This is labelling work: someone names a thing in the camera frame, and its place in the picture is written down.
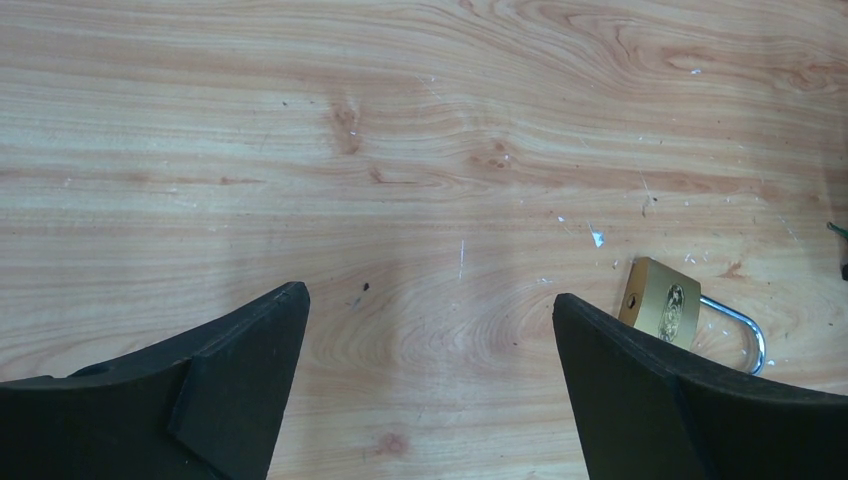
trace black object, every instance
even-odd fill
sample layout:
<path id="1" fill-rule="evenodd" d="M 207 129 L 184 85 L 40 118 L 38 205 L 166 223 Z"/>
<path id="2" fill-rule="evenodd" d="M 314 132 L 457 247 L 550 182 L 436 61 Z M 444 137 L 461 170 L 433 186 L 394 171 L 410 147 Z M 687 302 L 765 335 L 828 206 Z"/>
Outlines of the black object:
<path id="1" fill-rule="evenodd" d="M 590 477 L 848 472 L 848 397 L 726 368 L 571 294 L 557 297 L 553 322 Z"/>
<path id="2" fill-rule="evenodd" d="M 288 283 L 67 378 L 0 383 L 0 477 L 264 479 L 308 312 Z"/>

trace open padlock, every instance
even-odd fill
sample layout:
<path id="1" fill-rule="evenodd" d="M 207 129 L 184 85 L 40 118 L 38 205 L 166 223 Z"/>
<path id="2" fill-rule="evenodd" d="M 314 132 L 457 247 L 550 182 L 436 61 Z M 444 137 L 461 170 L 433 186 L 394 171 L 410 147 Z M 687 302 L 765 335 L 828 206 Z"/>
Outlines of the open padlock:
<path id="1" fill-rule="evenodd" d="M 751 330 L 758 352 L 750 362 L 750 373 L 759 375 L 766 359 L 766 341 L 760 326 L 748 316 L 701 295 L 700 283 L 652 258 L 637 258 L 633 262 L 618 319 L 689 350 L 695 340 L 700 304 L 741 322 Z"/>

